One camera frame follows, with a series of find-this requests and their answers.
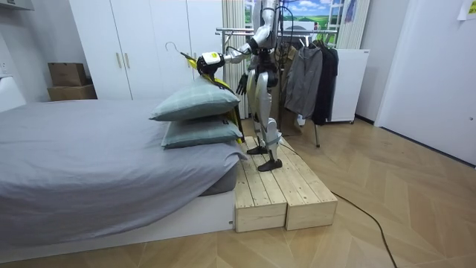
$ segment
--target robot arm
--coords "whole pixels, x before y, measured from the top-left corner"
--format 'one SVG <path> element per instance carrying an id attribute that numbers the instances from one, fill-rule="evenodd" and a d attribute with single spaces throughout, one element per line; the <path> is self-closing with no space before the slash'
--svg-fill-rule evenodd
<path id="1" fill-rule="evenodd" d="M 262 0 L 262 25 L 256 30 L 250 41 L 236 50 L 230 50 L 226 55 L 221 55 L 216 52 L 203 53 L 197 61 L 199 71 L 205 74 L 210 74 L 210 72 L 214 73 L 218 68 L 224 66 L 225 63 L 241 63 L 244 59 L 262 47 L 274 27 L 277 27 L 277 25 L 274 25 L 277 3 L 279 3 L 279 0 Z M 257 59 L 253 58 L 255 58 L 255 56 L 251 58 L 251 65 L 248 67 L 248 70 L 256 67 Z"/>
<path id="2" fill-rule="evenodd" d="M 223 58 L 226 63 L 240 63 L 244 60 L 248 55 L 255 52 L 258 48 L 262 47 L 263 43 L 268 39 L 273 27 L 277 27 L 274 25 L 274 16 L 276 13 L 277 7 L 277 0 L 263 0 L 262 1 L 262 13 L 261 19 L 263 25 L 261 25 L 256 32 L 254 33 L 253 37 L 250 39 L 250 42 L 242 45 L 238 48 L 238 51 L 231 51 L 230 53 L 226 54 Z"/>

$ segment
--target cardboard box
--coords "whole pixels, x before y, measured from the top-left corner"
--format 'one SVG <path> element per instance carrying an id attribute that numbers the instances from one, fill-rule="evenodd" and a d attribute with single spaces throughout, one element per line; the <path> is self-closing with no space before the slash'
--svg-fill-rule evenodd
<path id="1" fill-rule="evenodd" d="M 54 86 L 48 89 L 51 101 L 94 100 L 97 99 L 93 85 Z"/>
<path id="2" fill-rule="evenodd" d="M 87 85 L 86 73 L 82 63 L 49 63 L 53 86 Z"/>

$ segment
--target bed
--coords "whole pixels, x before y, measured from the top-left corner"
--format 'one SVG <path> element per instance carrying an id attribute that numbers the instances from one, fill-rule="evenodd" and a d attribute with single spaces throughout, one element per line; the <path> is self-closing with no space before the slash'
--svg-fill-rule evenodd
<path id="1" fill-rule="evenodd" d="M 157 104 L 79 100 L 0 112 L 0 262 L 231 229 L 241 150 L 236 142 L 163 149 L 167 123 L 147 119 Z M 219 227 L 204 220 L 213 211 Z M 24 247 L 31 254 L 6 253 Z"/>

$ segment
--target bed frame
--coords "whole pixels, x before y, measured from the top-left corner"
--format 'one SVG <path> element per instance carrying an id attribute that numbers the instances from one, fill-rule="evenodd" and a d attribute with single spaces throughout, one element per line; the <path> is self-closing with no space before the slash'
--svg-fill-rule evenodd
<path id="1" fill-rule="evenodd" d="M 22 97 L 13 78 L 8 77 L 5 80 L 5 78 L 0 77 L 0 112 L 25 104 L 25 99 Z M 197 197 L 167 217 L 149 226 L 129 232 L 70 243 L 0 250 L 0 264 L 229 230 L 234 227 L 234 203 L 235 191 L 207 197 Z"/>

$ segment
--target metal rail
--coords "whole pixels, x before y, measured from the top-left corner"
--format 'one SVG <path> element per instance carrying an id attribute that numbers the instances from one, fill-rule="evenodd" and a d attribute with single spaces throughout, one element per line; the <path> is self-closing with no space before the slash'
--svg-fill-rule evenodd
<path id="1" fill-rule="evenodd" d="M 296 38 L 305 38 L 306 46 L 309 46 L 309 38 L 313 34 L 337 34 L 337 31 L 330 30 L 284 30 L 283 33 L 278 32 L 278 36 L 281 37 L 292 37 Z M 230 41 L 232 36 L 253 36 L 253 28 L 217 28 L 216 35 L 222 36 L 222 54 L 226 54 L 226 44 Z M 223 69 L 223 80 L 226 81 L 226 64 L 222 67 Z"/>

